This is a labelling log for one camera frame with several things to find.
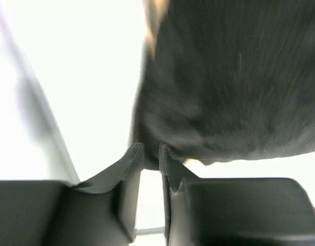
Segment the black floral pillowcase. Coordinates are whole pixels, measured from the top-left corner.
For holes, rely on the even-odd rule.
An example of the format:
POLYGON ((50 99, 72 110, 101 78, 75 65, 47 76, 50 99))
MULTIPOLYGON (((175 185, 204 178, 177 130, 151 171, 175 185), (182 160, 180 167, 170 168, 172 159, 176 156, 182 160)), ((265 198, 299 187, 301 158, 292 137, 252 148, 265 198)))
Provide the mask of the black floral pillowcase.
POLYGON ((315 1, 145 1, 134 137, 205 165, 315 151, 315 1))

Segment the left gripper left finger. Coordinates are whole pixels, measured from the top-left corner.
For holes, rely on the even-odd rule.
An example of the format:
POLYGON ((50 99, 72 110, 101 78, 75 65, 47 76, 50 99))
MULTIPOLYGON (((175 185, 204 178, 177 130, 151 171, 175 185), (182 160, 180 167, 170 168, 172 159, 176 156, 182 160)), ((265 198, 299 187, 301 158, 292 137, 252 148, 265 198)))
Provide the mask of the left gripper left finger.
POLYGON ((135 240, 144 146, 75 186, 0 180, 0 245, 128 245, 135 240))

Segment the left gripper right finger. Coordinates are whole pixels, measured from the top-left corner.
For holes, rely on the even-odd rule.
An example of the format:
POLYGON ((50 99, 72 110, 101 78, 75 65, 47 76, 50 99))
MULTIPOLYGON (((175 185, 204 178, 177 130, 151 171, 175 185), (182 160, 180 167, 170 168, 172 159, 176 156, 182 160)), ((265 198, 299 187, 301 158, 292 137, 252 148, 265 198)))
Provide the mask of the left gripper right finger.
POLYGON ((290 178, 200 178, 159 147, 165 243, 315 245, 315 210, 290 178))

